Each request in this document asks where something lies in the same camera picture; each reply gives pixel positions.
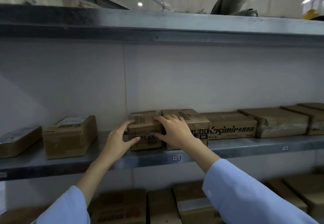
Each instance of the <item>shelf label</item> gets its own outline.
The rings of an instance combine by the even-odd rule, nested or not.
[[[181,160],[181,156],[173,156],[172,157],[172,161],[180,161]]]
[[[0,178],[7,178],[7,172],[0,172]]]

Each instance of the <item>rolled fabric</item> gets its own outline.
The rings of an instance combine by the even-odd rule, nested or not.
[[[253,8],[245,9],[236,13],[231,13],[234,16],[248,16],[248,17],[258,17],[258,11]]]
[[[229,15],[241,10],[246,0],[218,0],[210,14]]]

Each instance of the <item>recessed light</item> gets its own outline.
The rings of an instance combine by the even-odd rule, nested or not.
[[[302,3],[308,3],[308,2],[310,2],[310,0],[305,0],[305,1],[303,1]]]

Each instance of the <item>light blue shirt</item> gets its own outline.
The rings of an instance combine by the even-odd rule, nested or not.
[[[208,170],[203,191],[227,224],[318,224],[225,159]],[[90,224],[82,192],[72,186],[33,223]]]

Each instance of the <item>finger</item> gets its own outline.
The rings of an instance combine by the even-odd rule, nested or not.
[[[166,120],[172,120],[172,119],[173,119],[170,115],[165,115],[164,118],[165,118]]]
[[[126,142],[126,144],[128,145],[128,147],[131,147],[132,145],[135,145],[137,142],[139,142],[140,139],[141,139],[140,137],[135,137],[130,141]]]
[[[155,137],[157,137],[159,140],[163,140],[163,141],[164,141],[165,135],[162,135],[162,134],[159,134],[159,133],[155,133],[154,135],[155,135]]]
[[[172,118],[176,119],[176,120],[179,120],[179,118],[178,118],[176,115],[174,115],[174,114],[171,114],[170,116],[171,116]]]
[[[122,124],[120,124],[119,128],[117,128],[117,131],[123,132],[125,129],[127,129],[127,126],[130,125],[131,123],[135,122],[135,120],[126,120]]]
[[[156,121],[159,121],[161,124],[165,124],[165,122],[167,121],[164,117],[162,117],[162,116],[156,116],[155,118],[154,118]]]

